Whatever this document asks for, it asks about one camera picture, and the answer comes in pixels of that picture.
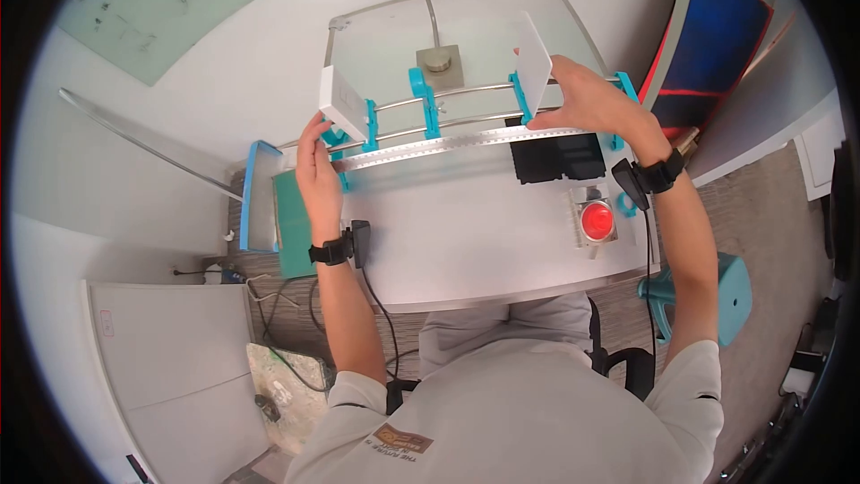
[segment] red emergency stop button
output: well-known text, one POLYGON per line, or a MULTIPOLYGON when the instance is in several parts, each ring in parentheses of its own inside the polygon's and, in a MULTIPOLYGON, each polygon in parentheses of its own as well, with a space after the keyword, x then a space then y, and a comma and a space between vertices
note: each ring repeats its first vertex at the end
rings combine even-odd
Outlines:
POLYGON ((588 239, 602 242, 612 232, 614 217, 612 210, 602 202, 592 202, 582 210, 582 231, 588 239))

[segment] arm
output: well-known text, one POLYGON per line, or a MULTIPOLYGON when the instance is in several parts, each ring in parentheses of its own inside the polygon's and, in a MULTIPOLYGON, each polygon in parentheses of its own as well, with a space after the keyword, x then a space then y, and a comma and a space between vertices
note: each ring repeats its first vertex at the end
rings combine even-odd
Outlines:
MULTIPOLYGON (((672 153, 657 118, 588 68, 564 56, 552 58, 552 75, 564 105, 537 115, 529 129, 575 127, 618 134, 643 167, 672 153)), ((717 257, 708 214, 683 171, 672 189, 655 195, 663 248, 675 283, 675 323, 666 363, 687 346, 717 335, 717 257)))
MULTIPOLYGON (((296 181, 305 201, 314 246, 340 238, 343 193, 319 136, 331 125, 318 112, 298 140, 296 181)), ((385 384, 385 357, 373 310, 348 262, 317 262, 322 317, 338 371, 352 371, 385 384)))

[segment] wrist strap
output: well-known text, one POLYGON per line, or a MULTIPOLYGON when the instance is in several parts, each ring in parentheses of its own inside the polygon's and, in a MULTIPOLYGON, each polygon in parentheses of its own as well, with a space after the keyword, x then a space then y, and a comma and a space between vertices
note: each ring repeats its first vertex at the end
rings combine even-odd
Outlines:
POLYGON ((326 265, 343 264, 353 256, 353 240, 347 239, 346 233, 331 242, 325 242, 322 246, 310 246, 308 249, 310 263, 322 262, 326 265))
POLYGON ((684 169, 684 157, 677 148, 673 148, 669 159, 659 161, 650 167, 640 167, 638 165, 637 167, 642 189, 645 192, 654 194, 661 193, 672 189, 675 179, 684 169))

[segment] teal plastic stool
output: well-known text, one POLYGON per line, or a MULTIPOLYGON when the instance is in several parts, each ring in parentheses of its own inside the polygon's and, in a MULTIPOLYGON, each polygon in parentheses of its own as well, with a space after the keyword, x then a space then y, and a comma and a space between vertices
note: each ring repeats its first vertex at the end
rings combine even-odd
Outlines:
MULTIPOLYGON (((753 289, 743 259, 726 253, 717 253, 717 256, 720 277, 717 342, 720 346, 728 346, 747 322, 753 307, 753 289)), ((675 284, 672 282, 672 271, 668 267, 651 279, 650 291, 651 311, 661 332, 657 341, 665 344, 672 339, 672 327, 666 316, 666 306, 675 304, 675 284)), ((645 298, 645 278, 639 281, 637 293, 642 299, 645 298)))

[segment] person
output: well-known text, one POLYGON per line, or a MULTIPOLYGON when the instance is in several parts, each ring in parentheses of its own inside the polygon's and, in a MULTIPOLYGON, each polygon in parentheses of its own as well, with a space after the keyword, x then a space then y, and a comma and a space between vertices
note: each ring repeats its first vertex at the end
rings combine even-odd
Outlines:
MULTIPOLYGON (((643 167, 672 148, 653 114, 594 72, 552 58, 564 103, 529 129, 618 134, 643 167)), ((298 145, 296 179, 314 246, 340 237, 342 196, 317 114, 298 145)), ((386 416, 386 368, 371 306, 349 263, 317 263, 338 373, 328 412, 286 476, 327 482, 702 482, 722 429, 717 255, 708 216, 683 172, 655 195, 677 306, 666 367, 640 402, 591 368, 584 293, 434 312, 419 336, 421 383, 386 416)))

